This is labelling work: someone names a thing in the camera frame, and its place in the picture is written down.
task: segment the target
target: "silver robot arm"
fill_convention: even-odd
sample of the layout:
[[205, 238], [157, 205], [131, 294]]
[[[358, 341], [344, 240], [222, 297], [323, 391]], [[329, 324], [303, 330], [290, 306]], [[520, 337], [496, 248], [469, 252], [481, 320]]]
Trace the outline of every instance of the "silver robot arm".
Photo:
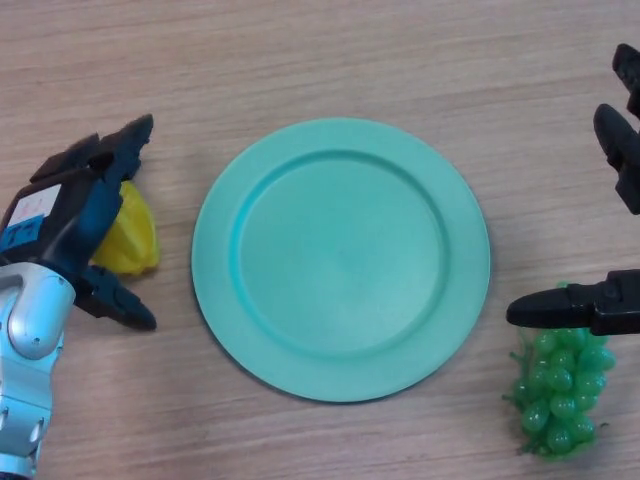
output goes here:
[[0, 471], [13, 478], [36, 473], [51, 420], [51, 375], [75, 295], [43, 266], [0, 268]]

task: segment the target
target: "white label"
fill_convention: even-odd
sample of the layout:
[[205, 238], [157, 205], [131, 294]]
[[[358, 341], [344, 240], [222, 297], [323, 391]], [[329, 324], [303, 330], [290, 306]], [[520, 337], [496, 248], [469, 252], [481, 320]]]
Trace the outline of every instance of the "white label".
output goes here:
[[48, 217], [53, 209], [53, 204], [56, 203], [60, 187], [60, 184], [54, 185], [18, 200], [7, 227], [40, 215]]

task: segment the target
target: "wooden table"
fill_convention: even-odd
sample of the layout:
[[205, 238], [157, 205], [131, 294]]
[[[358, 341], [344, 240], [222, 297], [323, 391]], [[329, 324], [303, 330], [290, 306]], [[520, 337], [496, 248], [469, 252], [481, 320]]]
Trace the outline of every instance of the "wooden table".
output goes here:
[[[637, 0], [0, 2], [1, 204], [48, 155], [152, 112], [139, 185], [159, 271], [134, 284], [150, 335], [76, 312], [55, 375], [40, 479], [635, 479], [640, 341], [595, 411], [593, 453], [518, 456], [500, 401], [512, 299], [640, 265], [640, 220], [592, 132], [628, 95], [610, 63], [640, 46]], [[270, 391], [214, 344], [192, 294], [194, 221], [222, 169], [284, 125], [324, 116], [395, 124], [450, 159], [484, 209], [494, 275], [460, 352], [415, 388], [357, 406]]]

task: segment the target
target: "grape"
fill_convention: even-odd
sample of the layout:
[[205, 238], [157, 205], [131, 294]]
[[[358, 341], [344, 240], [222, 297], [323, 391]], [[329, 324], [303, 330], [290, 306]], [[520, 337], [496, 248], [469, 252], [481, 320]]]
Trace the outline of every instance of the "grape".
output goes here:
[[539, 432], [547, 424], [549, 407], [544, 400], [532, 403], [522, 414], [522, 428], [527, 432]]
[[573, 386], [571, 374], [562, 367], [551, 367], [546, 376], [547, 385], [558, 392], [568, 392]]
[[571, 432], [562, 423], [554, 422], [547, 432], [547, 445], [558, 455], [569, 453], [574, 447]]
[[576, 408], [581, 412], [586, 412], [595, 407], [598, 403], [596, 395], [587, 395], [585, 393], [577, 393], [575, 395]]
[[592, 345], [580, 353], [578, 366], [581, 370], [611, 370], [616, 366], [616, 357], [610, 350]]
[[560, 343], [573, 350], [582, 350], [587, 343], [587, 335], [581, 328], [565, 328], [558, 334]]
[[569, 372], [576, 368], [576, 359], [571, 350], [556, 350], [551, 354], [549, 363], [554, 367], [562, 367]]
[[524, 356], [513, 355], [522, 377], [504, 398], [523, 412], [522, 431], [529, 437], [523, 451], [561, 459], [593, 443], [597, 431], [586, 412], [607, 384], [604, 372], [616, 364], [607, 340], [588, 329], [545, 330], [533, 342], [525, 340]]
[[607, 386], [607, 379], [600, 372], [580, 372], [576, 375], [576, 389], [587, 395], [600, 395]]
[[542, 367], [533, 367], [529, 373], [529, 388], [532, 392], [544, 390], [547, 386], [547, 369]]
[[546, 357], [538, 357], [533, 362], [533, 365], [546, 369], [546, 368], [549, 368], [551, 366], [551, 362]]
[[576, 442], [590, 442], [596, 436], [596, 426], [584, 414], [579, 414], [568, 423], [569, 431]]
[[558, 342], [553, 332], [542, 332], [536, 337], [533, 346], [538, 353], [544, 356], [553, 352], [558, 346]]
[[549, 401], [551, 413], [558, 418], [571, 418], [576, 413], [576, 402], [569, 395], [554, 395]]

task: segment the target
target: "table surface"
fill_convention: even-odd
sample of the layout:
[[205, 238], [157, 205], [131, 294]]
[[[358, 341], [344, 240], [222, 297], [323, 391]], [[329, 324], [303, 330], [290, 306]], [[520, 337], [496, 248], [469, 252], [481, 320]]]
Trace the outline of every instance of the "table surface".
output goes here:
[[[0, 200], [48, 155], [152, 112], [138, 183], [162, 263], [133, 289], [159, 329], [74, 312], [39, 478], [425, 480], [637, 478], [640, 341], [594, 415], [588, 456], [517, 455], [508, 303], [640, 264], [640, 220], [592, 131], [624, 110], [610, 64], [640, 45], [637, 0], [1, 1]], [[357, 116], [432, 144], [485, 212], [493, 280], [440, 371], [384, 401], [310, 403], [258, 384], [214, 344], [189, 269], [198, 208], [247, 145], [287, 124]]]

